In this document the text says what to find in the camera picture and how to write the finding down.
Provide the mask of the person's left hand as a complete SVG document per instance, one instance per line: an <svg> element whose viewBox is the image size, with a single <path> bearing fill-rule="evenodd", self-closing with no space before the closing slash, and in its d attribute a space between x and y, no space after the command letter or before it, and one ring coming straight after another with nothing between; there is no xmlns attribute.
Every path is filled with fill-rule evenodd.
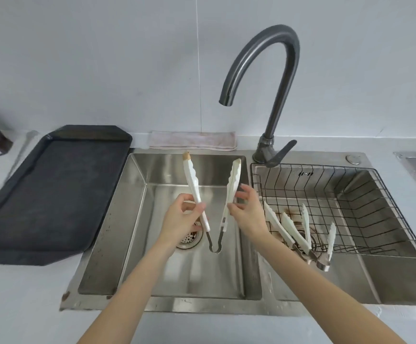
<svg viewBox="0 0 416 344"><path fill-rule="evenodd" d="M179 194L165 213L158 238L159 243L172 249L175 249L188 233L200 229L195 225L200 220L200 215L194 215L190 211L182 212L182 203L195 203L195 201L191 194Z"/></svg>

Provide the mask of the person's right hand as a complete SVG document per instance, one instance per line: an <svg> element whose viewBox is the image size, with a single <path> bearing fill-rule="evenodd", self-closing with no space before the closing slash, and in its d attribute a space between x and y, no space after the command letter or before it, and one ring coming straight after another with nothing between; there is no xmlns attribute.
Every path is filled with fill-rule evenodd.
<svg viewBox="0 0 416 344"><path fill-rule="evenodd" d="M235 197L245 201L243 203L244 213L242 215L233 215L233 217L239 228L251 242L258 243L270 237L264 210L255 189L246 184L241 184L240 189L240 191L236 192Z"/></svg>

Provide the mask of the white tongs with stained tip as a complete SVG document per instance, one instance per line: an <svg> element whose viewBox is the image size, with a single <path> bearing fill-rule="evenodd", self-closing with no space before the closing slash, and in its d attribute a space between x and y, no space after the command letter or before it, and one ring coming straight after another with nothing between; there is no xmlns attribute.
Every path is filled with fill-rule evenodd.
<svg viewBox="0 0 416 344"><path fill-rule="evenodd" d="M199 180L196 175L190 153L188 151L185 151L182 157L183 157L184 174L186 176L189 189L192 192L195 203L197 204L201 203L201 196L200 196L200 191L199 191ZM219 233L219 237L217 241L217 250L213 249L213 243L212 243L212 239L210 236L211 228L210 228L205 212L203 212L199 217L201 226L203 227L203 230L205 231L207 240L209 242L209 250L210 252L214 254L219 254L222 250L222 238L228 227L228 215L229 215L228 204L234 202L235 194L237 192L239 182L240 182L241 165L242 165L242 161L240 158L235 159L232 163L232 168L231 168L231 172L230 172L230 176L228 178L228 184L227 184L226 202L223 208L222 219L220 222L220 233Z"/></svg>

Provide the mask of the person's left forearm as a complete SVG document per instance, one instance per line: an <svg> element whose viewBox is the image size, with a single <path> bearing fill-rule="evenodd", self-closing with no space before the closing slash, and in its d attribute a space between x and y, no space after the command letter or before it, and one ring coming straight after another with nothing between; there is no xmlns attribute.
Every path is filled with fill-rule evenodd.
<svg viewBox="0 0 416 344"><path fill-rule="evenodd" d="M181 237L160 236L77 344L131 344L151 292Z"/></svg>

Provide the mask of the person's right forearm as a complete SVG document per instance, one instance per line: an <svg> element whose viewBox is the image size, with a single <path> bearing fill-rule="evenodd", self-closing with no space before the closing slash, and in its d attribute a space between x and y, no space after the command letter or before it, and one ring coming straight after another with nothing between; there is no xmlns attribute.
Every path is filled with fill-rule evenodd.
<svg viewBox="0 0 416 344"><path fill-rule="evenodd" d="M242 229L333 344L406 344L352 296L308 266L267 229Z"/></svg>

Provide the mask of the round steel drain strainer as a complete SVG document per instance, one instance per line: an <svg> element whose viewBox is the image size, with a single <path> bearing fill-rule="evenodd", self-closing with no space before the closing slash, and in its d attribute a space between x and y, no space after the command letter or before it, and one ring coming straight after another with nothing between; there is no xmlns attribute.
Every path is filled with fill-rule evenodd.
<svg viewBox="0 0 416 344"><path fill-rule="evenodd" d="M197 227L200 227L199 230L196 231L191 231L190 233L188 233L176 246L177 249L191 249L193 247L195 247L198 243L200 243L200 241L203 238L204 235L204 231L203 231L203 226L202 224L197 221L195 223L195 225Z"/></svg>

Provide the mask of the white steel tongs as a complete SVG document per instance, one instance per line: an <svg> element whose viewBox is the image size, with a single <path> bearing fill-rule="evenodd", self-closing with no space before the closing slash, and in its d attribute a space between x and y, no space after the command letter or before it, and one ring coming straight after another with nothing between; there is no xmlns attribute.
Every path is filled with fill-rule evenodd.
<svg viewBox="0 0 416 344"><path fill-rule="evenodd" d="M312 250L312 241L309 225L303 220L305 236L302 236L295 226L294 221L284 212L281 215L274 212L266 201L263 201L265 218L270 226L277 231L284 240L284 243L291 250L294 250L308 264L317 262L318 258Z"/></svg>
<svg viewBox="0 0 416 344"><path fill-rule="evenodd" d="M317 255L311 248L311 242L308 243L306 238L299 233L294 222L285 212L281 215L281 222L283 224L283 230L286 232L286 235L283 236L286 244L289 245L308 265L310 265L311 262L314 262L318 269L323 272L328 272L337 231L335 223L332 222L330 226L329 234L327 236L326 252Z"/></svg>

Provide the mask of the folded pale pink cloth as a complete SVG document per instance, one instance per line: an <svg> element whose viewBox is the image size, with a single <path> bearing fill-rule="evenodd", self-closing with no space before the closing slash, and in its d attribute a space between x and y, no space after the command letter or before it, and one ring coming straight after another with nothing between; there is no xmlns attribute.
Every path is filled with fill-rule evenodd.
<svg viewBox="0 0 416 344"><path fill-rule="evenodd" d="M156 132L148 136L150 149L157 150L216 150L237 149L235 132Z"/></svg>

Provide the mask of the stainless steel double sink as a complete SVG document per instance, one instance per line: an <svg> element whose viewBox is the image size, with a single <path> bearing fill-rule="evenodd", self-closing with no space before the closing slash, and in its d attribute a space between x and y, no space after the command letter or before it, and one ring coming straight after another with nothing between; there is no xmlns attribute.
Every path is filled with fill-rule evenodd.
<svg viewBox="0 0 416 344"><path fill-rule="evenodd" d="M132 150L92 248L62 296L60 310L102 310L139 260L156 242L168 206L180 193L190 193L182 151ZM213 249L230 169L242 161L240 182L251 184L252 151L191 151L207 203ZM359 155L353 166L347 155ZM283 164L372 168L364 154L290 152ZM334 253L328 272L318 271L381 319L416 320L416 258ZM232 218L214 254L204 233L191 249L176 249L153 287L148 312L248 314L302 317L307 314L296 295L257 254Z"/></svg>

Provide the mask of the dark grey gooseneck faucet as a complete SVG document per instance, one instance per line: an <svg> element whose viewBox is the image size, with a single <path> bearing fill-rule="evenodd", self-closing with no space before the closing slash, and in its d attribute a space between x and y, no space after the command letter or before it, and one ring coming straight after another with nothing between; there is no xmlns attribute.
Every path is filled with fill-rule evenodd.
<svg viewBox="0 0 416 344"><path fill-rule="evenodd" d="M240 51L231 65L223 83L219 98L219 103L221 105L225 107L231 106L240 81L251 63L262 51L277 43L280 43L285 47L285 68L266 130L260 137L257 149L252 156L256 163L263 164L268 168L278 166L283 158L297 144L297 141L293 139L280 151L274 150L274 132L284 108L285 101L289 95L300 56L300 43L296 32L289 26L278 24L268 27L254 36Z"/></svg>

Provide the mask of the black baking tray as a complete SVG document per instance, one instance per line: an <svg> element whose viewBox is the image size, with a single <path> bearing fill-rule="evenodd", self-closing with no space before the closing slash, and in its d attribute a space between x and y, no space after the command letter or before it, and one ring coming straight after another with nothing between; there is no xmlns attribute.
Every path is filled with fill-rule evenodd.
<svg viewBox="0 0 416 344"><path fill-rule="evenodd" d="M131 143L117 126L66 125L42 137L0 189L0 265L46 266L85 252Z"/></svg>

